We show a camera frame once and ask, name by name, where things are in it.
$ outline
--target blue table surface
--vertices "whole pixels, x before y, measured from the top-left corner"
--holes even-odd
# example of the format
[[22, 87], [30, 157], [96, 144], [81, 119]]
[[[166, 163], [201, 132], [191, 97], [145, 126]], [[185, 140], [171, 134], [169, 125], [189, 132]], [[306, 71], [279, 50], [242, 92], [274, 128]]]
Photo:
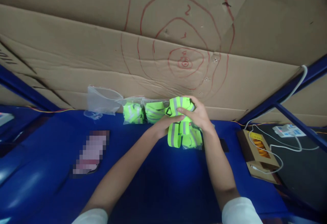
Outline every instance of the blue table surface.
[[[252, 200], [261, 218], [288, 215], [274, 185], [249, 174], [236, 136], [240, 126], [212, 123], [229, 147], [226, 156], [241, 196]], [[85, 117], [83, 111], [55, 114], [22, 142], [27, 164], [0, 188], [4, 196], [0, 213], [6, 213], [0, 218], [11, 215], [20, 223], [72, 223], [106, 172], [149, 127], [123, 125], [122, 114], [103, 115], [99, 120]], [[69, 169], [91, 130], [110, 130], [109, 146], [97, 172], [72, 179]], [[217, 222], [221, 212], [204, 151], [171, 148], [167, 137], [155, 145], [109, 218], [109, 223]]]

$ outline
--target cardboard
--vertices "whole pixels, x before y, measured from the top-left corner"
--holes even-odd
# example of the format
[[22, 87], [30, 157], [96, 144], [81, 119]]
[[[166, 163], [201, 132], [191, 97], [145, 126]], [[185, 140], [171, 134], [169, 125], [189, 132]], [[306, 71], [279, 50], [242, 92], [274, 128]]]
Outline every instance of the cardboard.
[[[231, 111], [229, 116], [225, 112], [213, 119], [232, 120], [271, 95], [298, 70], [293, 65], [154, 41], [3, 5], [0, 13], [5, 15], [0, 19], [0, 39], [37, 73], [31, 77], [58, 94], [85, 94], [88, 85], [110, 87], [124, 97], [192, 94], [208, 107]], [[254, 86], [231, 88], [240, 83]], [[263, 91], [249, 95], [254, 87]], [[73, 107], [87, 109], [82, 103]]]
[[[251, 165], [255, 166], [259, 170], [268, 173], [270, 170], [278, 169], [279, 164], [275, 156], [271, 153], [269, 153], [269, 158], [261, 156], [258, 152], [257, 147], [255, 147], [249, 140], [248, 134], [249, 132], [247, 130], [240, 130], [237, 132], [237, 137], [241, 145], [243, 156], [245, 158], [251, 176], [276, 184], [276, 181], [272, 174], [264, 174], [251, 167]], [[252, 139], [260, 140], [264, 145], [265, 149], [267, 151], [270, 151], [269, 146], [265, 141], [263, 135], [252, 132], [250, 136]]]
[[[251, 143], [251, 141], [248, 137], [248, 134], [249, 134], [249, 132], [247, 130], [240, 130], [237, 132], [237, 137], [238, 137], [239, 143], [241, 145], [245, 161], [250, 162], [255, 166], [259, 165], [264, 169], [269, 169], [269, 170], [278, 169], [279, 164], [278, 164], [275, 156], [271, 153], [268, 153], [270, 158], [261, 156], [259, 154], [257, 147], [255, 147]], [[252, 132], [250, 134], [250, 136], [252, 139], [260, 140], [263, 143], [265, 149], [267, 151], [270, 151], [269, 146], [268, 146], [266, 140], [264, 139], [263, 135]]]
[[0, 3], [215, 51], [219, 50], [244, 1], [0, 0]]
[[32, 105], [27, 100], [24, 100], [20, 96], [16, 95], [12, 91], [6, 89], [0, 85], [0, 104], [1, 105], [16, 105], [16, 106], [30, 106]]
[[[258, 179], [261, 179], [261, 180], [265, 180], [265, 181], [268, 181], [270, 183], [273, 183], [273, 184], [279, 184], [276, 179], [275, 179], [275, 176], [273, 174], [264, 174], [254, 168], [251, 167], [251, 163], [250, 162], [246, 162], [246, 165], [248, 167], [248, 170], [251, 174], [252, 177], [254, 178], [258, 178]], [[263, 169], [263, 168], [260, 168], [260, 170], [262, 170], [263, 172], [266, 172], [268, 173], [269, 170], [267, 169]]]
[[221, 51], [294, 65], [326, 54], [327, 0], [246, 0]]
[[[326, 53], [326, 0], [0, 3], [16, 7], [0, 5], [1, 65], [35, 79], [29, 84], [20, 76], [50, 90], [41, 92], [61, 108], [87, 109], [87, 86], [95, 85], [125, 97], [192, 94], [212, 119], [233, 120], [278, 90], [299, 65]], [[308, 86], [285, 107], [307, 125], [327, 125], [326, 82]], [[2, 94], [0, 103], [8, 102]], [[285, 120], [271, 113], [259, 121], [274, 119]]]

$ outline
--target small cardboard box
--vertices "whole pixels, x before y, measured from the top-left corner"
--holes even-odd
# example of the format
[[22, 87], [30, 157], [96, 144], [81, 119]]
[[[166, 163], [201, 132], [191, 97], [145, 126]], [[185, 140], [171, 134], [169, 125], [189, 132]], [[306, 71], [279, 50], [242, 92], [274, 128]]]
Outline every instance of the small cardboard box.
[[[237, 132], [237, 136], [251, 176], [277, 184], [272, 174], [264, 174], [251, 167], [253, 165], [266, 173], [270, 170], [278, 169], [279, 164], [275, 156], [255, 147], [249, 139], [249, 131], [240, 130]], [[254, 143], [270, 152], [270, 148], [263, 135], [251, 132], [250, 137]]]

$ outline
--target white sleeve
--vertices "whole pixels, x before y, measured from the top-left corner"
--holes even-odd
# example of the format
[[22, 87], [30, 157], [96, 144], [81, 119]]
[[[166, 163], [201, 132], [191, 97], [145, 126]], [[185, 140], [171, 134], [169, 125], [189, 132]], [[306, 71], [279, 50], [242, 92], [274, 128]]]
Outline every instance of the white sleeve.
[[250, 199], [238, 197], [225, 204], [222, 210], [223, 224], [262, 224]]
[[79, 215], [72, 224], [107, 224], [108, 214], [103, 209], [91, 209]]

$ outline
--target power strip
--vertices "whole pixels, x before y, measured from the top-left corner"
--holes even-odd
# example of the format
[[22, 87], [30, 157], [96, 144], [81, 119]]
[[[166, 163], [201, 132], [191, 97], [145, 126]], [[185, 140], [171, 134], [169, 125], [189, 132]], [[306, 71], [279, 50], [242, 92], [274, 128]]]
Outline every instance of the power strip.
[[292, 124], [285, 124], [283, 126], [275, 126], [272, 128], [276, 134], [278, 134], [281, 138], [287, 137], [301, 137], [306, 136], [297, 126]]

